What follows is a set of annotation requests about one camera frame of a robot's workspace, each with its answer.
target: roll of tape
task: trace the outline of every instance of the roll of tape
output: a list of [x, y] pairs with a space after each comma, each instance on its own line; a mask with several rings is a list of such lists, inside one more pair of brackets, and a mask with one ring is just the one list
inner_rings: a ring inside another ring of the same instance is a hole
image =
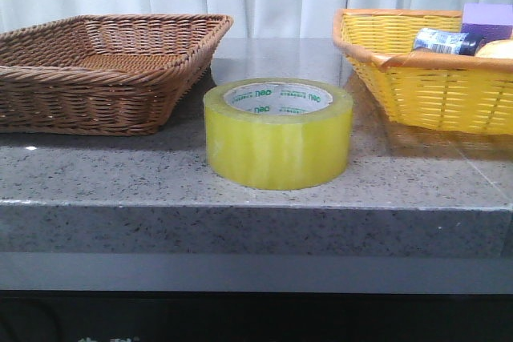
[[219, 175], [266, 190], [316, 186], [347, 164], [353, 100], [294, 78], [255, 78], [204, 96], [207, 161]]

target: granite countertop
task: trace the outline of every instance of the granite countertop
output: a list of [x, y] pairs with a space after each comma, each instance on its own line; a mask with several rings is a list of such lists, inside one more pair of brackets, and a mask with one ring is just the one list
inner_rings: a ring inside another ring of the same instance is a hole
[[[206, 164], [204, 92], [273, 76], [329, 82], [353, 96], [349, 163], [333, 181], [262, 191]], [[8, 265], [23, 253], [509, 263], [512, 160], [511, 136], [390, 123], [329, 39], [226, 38], [211, 73], [155, 135], [0, 134], [0, 255]]]

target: wicker basket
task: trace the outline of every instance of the wicker basket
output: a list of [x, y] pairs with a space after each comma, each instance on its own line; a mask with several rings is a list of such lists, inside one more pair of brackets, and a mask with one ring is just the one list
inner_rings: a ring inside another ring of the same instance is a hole
[[0, 131], [155, 133], [231, 25], [215, 14], [84, 15], [0, 34]]
[[423, 27], [459, 31], [461, 12], [339, 10], [333, 40], [391, 121], [513, 135], [513, 60], [413, 51]]

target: purple box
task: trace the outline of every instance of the purple box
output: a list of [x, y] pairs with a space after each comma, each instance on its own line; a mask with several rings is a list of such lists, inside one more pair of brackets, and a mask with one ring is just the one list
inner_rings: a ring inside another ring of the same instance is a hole
[[513, 32], [513, 5], [465, 4], [461, 32], [481, 34], [484, 36], [486, 43], [511, 38]]

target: tape core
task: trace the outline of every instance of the tape core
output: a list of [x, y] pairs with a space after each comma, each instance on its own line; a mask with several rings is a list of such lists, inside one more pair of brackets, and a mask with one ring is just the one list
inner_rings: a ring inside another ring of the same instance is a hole
[[224, 101], [258, 115], [299, 115], [325, 109], [333, 96], [319, 87], [294, 82], [249, 83], [232, 88]]

